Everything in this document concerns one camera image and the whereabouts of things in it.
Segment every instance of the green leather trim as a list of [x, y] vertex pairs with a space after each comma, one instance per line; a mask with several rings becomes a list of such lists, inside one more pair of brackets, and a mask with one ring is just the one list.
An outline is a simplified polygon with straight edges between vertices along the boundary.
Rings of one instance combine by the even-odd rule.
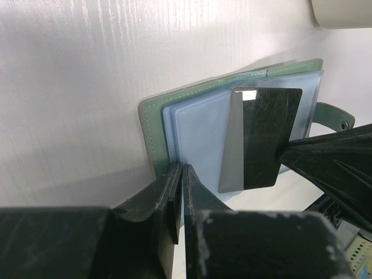
[[162, 108], [165, 105], [206, 93], [233, 81], [315, 71], [320, 70], [322, 64], [323, 61], [321, 59], [313, 59], [260, 71], [233, 74], [231, 76], [217, 78], [206, 83], [159, 95], [141, 102], [138, 107], [139, 119], [141, 121], [145, 145], [154, 176], [159, 177], [165, 174], [169, 165], [162, 120]]
[[354, 127], [355, 117], [335, 106], [319, 102], [316, 103], [313, 123], [341, 132]]

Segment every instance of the green strap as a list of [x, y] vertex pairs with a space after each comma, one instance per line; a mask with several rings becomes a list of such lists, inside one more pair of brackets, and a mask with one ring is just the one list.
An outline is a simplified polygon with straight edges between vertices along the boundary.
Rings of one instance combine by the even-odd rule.
[[313, 122], [341, 132], [354, 127], [355, 117], [327, 103], [316, 103]]

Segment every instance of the green wallet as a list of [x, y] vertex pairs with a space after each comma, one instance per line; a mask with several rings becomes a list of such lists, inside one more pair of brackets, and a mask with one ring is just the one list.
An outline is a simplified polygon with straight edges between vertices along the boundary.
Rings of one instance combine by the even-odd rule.
[[162, 109], [164, 106], [206, 93], [233, 81], [304, 73], [307, 71], [318, 71], [321, 70], [322, 66], [323, 61], [318, 58], [285, 66], [269, 67], [259, 71], [248, 71], [223, 78], [217, 78], [212, 81], [207, 81], [205, 83], [144, 100], [139, 105], [138, 113], [154, 176], [159, 177], [160, 175], [165, 174], [169, 165], [162, 120]]

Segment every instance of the wallet strap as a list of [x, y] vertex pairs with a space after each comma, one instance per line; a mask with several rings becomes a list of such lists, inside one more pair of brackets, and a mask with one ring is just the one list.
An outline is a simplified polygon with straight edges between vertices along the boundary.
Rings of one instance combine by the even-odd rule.
[[318, 102], [315, 107], [313, 123], [341, 132], [354, 127], [355, 117], [336, 106]]

